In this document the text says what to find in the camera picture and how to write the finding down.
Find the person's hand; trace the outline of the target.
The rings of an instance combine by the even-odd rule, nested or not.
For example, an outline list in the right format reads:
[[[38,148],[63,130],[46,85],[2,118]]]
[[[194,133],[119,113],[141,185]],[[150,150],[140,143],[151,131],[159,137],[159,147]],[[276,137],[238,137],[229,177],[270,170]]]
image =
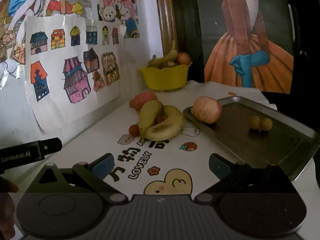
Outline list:
[[[1,177],[1,239],[12,239],[15,236],[15,204],[9,193],[18,191],[14,183]]]

